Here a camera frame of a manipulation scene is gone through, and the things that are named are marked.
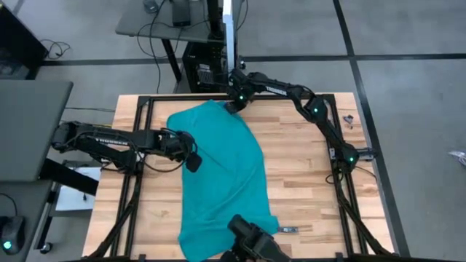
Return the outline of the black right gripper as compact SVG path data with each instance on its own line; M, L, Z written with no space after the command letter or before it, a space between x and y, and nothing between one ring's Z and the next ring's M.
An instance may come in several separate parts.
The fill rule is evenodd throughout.
M229 114L239 113L245 108L245 105L253 101L256 91L251 81L256 75L256 72L245 74L240 69L234 69L231 72L229 76L230 86L227 89L230 101L224 105Z

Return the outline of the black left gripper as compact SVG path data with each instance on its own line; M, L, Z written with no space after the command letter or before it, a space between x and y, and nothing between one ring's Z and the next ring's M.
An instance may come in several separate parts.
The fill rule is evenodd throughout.
M197 144L188 132L162 128L158 131L158 136L158 156L177 162L186 161L186 168L190 172L197 171L202 164L202 158L197 154Z

